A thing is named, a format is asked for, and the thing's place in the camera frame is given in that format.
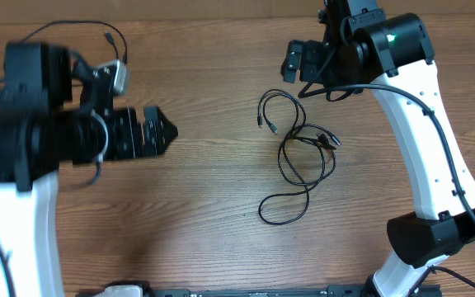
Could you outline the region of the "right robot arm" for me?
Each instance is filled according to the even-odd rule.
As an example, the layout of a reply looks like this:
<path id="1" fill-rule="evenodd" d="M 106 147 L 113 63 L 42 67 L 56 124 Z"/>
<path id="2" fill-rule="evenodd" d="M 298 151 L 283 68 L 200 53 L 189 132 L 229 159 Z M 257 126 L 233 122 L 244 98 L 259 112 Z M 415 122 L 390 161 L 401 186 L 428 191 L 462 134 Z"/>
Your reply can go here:
<path id="1" fill-rule="evenodd" d="M 475 180 L 444 110 L 428 31 L 413 13 L 387 17 L 374 1 L 327 1 L 322 40 L 289 43 L 281 73 L 301 97 L 340 101 L 370 90 L 406 164 L 414 210 L 390 219 L 391 254 L 353 293 L 438 296 L 426 277 L 475 241 Z"/>

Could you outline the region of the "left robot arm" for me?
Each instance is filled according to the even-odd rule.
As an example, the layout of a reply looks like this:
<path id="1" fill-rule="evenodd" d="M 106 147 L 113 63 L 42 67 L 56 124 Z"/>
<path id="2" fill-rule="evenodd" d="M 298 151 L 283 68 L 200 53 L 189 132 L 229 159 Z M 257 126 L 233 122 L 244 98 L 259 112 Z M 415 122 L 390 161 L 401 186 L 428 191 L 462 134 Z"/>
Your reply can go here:
<path id="1" fill-rule="evenodd" d="M 0 296 L 64 293 L 56 238 L 59 166 L 162 155 L 177 137 L 160 108 L 114 108 L 129 71 L 46 43 L 7 45 L 0 82 Z"/>

